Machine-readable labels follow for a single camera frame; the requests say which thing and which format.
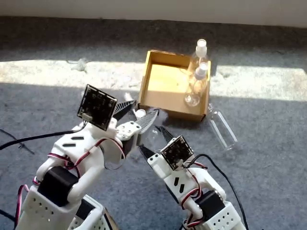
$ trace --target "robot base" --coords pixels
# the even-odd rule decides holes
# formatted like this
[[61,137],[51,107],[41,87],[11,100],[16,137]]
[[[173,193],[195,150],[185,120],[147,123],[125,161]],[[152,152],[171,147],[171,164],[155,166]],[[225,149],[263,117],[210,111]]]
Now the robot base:
[[118,230],[105,207],[88,195],[83,199],[94,207],[85,219],[76,215],[81,202],[58,207],[32,186],[16,230]]

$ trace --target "white cap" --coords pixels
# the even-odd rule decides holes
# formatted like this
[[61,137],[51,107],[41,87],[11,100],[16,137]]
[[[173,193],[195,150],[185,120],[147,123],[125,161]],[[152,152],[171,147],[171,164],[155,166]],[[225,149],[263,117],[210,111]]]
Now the white cap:
[[204,58],[207,55],[207,42],[205,39],[198,40],[195,53],[199,58]]
[[195,78],[197,80],[204,79],[206,77],[207,70],[208,70],[207,63],[205,63],[205,62],[200,63],[200,65],[195,70],[195,74],[194,74]]
[[146,111],[143,110],[143,109],[139,109],[139,110],[135,111],[135,116],[136,116],[137,120],[141,119],[145,115],[146,115]]

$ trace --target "floor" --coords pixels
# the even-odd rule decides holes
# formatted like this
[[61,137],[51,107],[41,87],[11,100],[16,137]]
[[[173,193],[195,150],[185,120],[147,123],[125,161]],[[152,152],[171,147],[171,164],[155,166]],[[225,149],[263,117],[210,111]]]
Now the floor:
[[[21,138],[70,129],[87,83],[137,98],[150,49],[190,54],[205,38],[213,61],[211,102],[240,141],[224,152],[206,122],[169,119],[196,153],[229,176],[250,229],[304,229],[307,220],[307,29],[166,21],[0,18],[0,127]],[[0,134],[1,143],[10,138]],[[0,154],[0,208],[14,213],[57,138]],[[238,206],[227,182],[209,173]],[[178,229],[185,214],[135,151],[90,193],[124,230]],[[0,217],[3,229],[12,223]]]

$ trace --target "circuit board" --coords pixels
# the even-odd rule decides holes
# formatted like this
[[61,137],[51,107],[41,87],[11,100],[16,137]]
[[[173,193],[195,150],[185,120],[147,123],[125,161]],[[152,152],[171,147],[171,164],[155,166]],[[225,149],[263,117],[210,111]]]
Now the circuit board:
[[177,137],[173,142],[161,150],[162,156],[165,158],[172,170],[178,168],[177,163],[182,160],[185,162],[193,155],[193,150],[187,144],[183,136]]
[[115,97],[91,85],[87,85],[77,116],[106,131],[116,104],[117,99]]

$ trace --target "white wall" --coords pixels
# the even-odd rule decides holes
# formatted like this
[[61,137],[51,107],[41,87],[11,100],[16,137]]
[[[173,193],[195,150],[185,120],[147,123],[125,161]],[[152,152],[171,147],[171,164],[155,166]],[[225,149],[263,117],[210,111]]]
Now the white wall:
[[0,15],[307,27],[307,0],[0,0]]

